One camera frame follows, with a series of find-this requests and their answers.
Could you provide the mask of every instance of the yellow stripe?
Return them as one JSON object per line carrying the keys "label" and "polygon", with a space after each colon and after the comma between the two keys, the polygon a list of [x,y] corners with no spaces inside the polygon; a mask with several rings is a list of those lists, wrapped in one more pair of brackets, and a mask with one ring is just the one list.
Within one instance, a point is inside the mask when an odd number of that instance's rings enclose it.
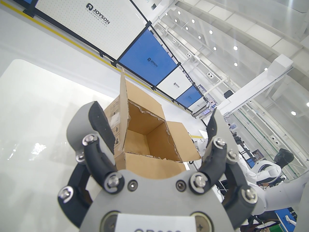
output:
{"label": "yellow stripe", "polygon": [[[108,61],[102,59],[100,56],[95,55],[94,53],[92,53],[91,51],[87,50],[87,49],[84,48],[83,46],[81,46],[81,45],[79,45],[78,43],[72,41],[72,40],[69,39],[68,37],[64,36],[63,34],[60,34],[59,32],[57,32],[56,30],[54,30],[54,29],[48,27],[47,25],[44,25],[42,22],[40,22],[40,21],[38,21],[38,20],[36,20],[36,19],[34,19],[34,18],[28,16],[27,14],[25,14],[25,13],[23,13],[22,11],[16,9],[15,7],[13,7],[12,5],[6,3],[5,1],[0,0],[0,4],[2,4],[2,5],[4,5],[5,7],[11,9],[12,11],[15,11],[16,13],[22,15],[23,17],[25,17],[25,18],[31,20],[32,22],[38,24],[39,26],[41,26],[41,27],[43,27],[43,28],[49,30],[50,32],[56,34],[57,36],[59,36],[59,37],[61,37],[62,39],[66,40],[67,42],[69,42],[69,43],[73,44],[74,46],[78,47],[79,49],[85,51],[85,52],[88,53],[89,55],[92,55],[92,56],[95,57],[96,59],[102,61],[102,62],[105,63],[106,65],[110,66],[112,69],[117,70],[118,72],[120,72],[120,69],[116,68],[115,66],[112,66],[112,65],[110,64],[110,62],[108,62]],[[147,85],[145,85],[144,83],[138,81],[138,80],[135,79],[134,77],[128,75],[127,73],[125,73],[125,75],[126,75],[127,77],[129,77],[130,79],[134,80],[135,82],[139,83],[140,85],[144,86],[144,87],[147,88],[148,90],[151,90],[151,91],[155,92],[158,96],[163,97],[165,100],[169,101],[171,104],[177,106],[178,108],[181,108],[180,106],[174,104],[170,99],[168,99],[168,98],[166,98],[165,96],[159,94],[158,92],[152,90],[149,86],[147,86]]]}

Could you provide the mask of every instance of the white pillar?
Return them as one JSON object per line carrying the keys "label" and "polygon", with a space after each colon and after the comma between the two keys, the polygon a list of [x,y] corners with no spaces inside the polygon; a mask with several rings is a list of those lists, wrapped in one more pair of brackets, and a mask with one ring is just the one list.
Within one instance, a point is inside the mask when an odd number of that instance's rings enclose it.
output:
{"label": "white pillar", "polygon": [[146,18],[152,22],[152,25],[155,25],[157,23],[156,21],[163,13],[165,13],[173,1],[174,0],[161,0],[157,7],[149,15],[147,15]]}

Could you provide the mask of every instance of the cardboard box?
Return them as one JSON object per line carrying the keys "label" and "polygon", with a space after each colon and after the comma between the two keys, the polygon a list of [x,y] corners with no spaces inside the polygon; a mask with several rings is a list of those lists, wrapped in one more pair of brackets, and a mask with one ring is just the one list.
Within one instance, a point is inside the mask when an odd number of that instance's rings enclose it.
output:
{"label": "cardboard box", "polygon": [[104,112],[116,138],[118,170],[165,179],[185,171],[183,162],[201,158],[183,124],[166,121],[161,105],[123,73],[120,95]]}

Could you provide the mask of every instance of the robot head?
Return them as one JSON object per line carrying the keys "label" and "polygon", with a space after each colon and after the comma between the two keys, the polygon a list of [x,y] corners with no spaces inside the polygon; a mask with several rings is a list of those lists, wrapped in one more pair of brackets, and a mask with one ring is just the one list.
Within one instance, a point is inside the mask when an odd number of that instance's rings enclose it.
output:
{"label": "robot head", "polygon": [[286,149],[280,149],[274,158],[276,165],[281,168],[285,167],[288,163],[292,162],[294,159],[294,154]]}

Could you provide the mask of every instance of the white label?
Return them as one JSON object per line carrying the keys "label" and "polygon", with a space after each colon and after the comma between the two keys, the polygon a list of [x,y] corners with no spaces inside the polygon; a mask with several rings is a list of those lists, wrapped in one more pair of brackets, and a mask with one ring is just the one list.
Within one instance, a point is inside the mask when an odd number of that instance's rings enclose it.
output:
{"label": "white label", "polygon": [[35,7],[115,59],[145,27],[125,0],[39,0]]}
{"label": "white label", "polygon": [[192,232],[195,218],[189,216],[153,216],[119,213],[115,232]]}
{"label": "white label", "polygon": [[117,112],[115,115],[112,116],[111,122],[110,122],[110,127],[114,128],[117,124],[120,123],[120,113]]}
{"label": "white label", "polygon": [[170,97],[176,99],[191,86],[192,83],[182,72],[181,68],[177,67],[158,85],[158,89],[162,90]]}

